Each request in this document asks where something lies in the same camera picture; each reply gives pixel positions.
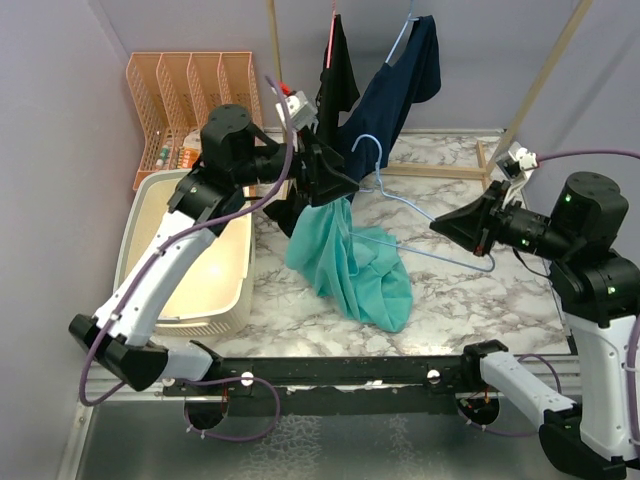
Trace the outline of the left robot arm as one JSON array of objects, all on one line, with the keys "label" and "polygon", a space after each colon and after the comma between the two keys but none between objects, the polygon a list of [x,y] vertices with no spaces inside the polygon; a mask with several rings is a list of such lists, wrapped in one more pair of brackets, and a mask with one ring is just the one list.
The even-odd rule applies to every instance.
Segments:
[{"label": "left robot arm", "polygon": [[69,332],[121,382],[144,391],[161,378],[185,379],[206,395],[220,385],[221,371],[203,347],[169,349],[151,336],[163,307],[197,258],[230,221],[251,212],[244,188],[279,187],[293,179],[297,205],[328,204],[357,191],[344,160],[308,128],[301,145],[280,144],[237,104],[215,108],[200,132],[201,153],[168,200],[160,227],[126,280],[94,314],[76,315]]}]

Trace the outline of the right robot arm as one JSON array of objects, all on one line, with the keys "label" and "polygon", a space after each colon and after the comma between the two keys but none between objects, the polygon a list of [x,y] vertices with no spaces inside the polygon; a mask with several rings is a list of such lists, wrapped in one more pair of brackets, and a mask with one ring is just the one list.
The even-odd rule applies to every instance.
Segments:
[{"label": "right robot arm", "polygon": [[571,174],[547,216],[510,200],[508,189],[493,182],[431,227],[477,256],[502,244],[549,262],[577,348],[581,398],[550,389],[498,341],[465,347],[459,378],[469,390],[491,386],[509,399],[557,470],[623,479],[639,465],[639,270],[613,249],[628,202],[613,180],[592,172]]}]

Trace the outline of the teal t shirt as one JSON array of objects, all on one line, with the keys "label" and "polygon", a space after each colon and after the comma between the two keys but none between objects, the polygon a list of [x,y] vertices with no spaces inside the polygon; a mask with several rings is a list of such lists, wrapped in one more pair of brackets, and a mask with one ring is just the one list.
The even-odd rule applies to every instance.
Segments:
[{"label": "teal t shirt", "polygon": [[349,319],[390,333],[409,321],[412,287],[396,237],[379,226],[355,226],[344,198],[302,211],[285,264]]}]

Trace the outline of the light blue wire hanger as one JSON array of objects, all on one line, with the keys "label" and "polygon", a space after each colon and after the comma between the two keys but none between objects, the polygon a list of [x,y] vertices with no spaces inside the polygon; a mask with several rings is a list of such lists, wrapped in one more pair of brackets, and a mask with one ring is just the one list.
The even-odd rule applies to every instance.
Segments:
[{"label": "light blue wire hanger", "polygon": [[[476,147],[486,155],[497,136],[471,134],[404,134],[393,147],[389,166],[465,167],[479,165]],[[380,226],[393,238],[406,264],[413,260],[454,272],[490,273],[495,260],[475,257],[434,233],[429,222],[476,199],[484,190],[479,179],[392,175],[387,169],[369,175],[354,202],[354,222]]]}]

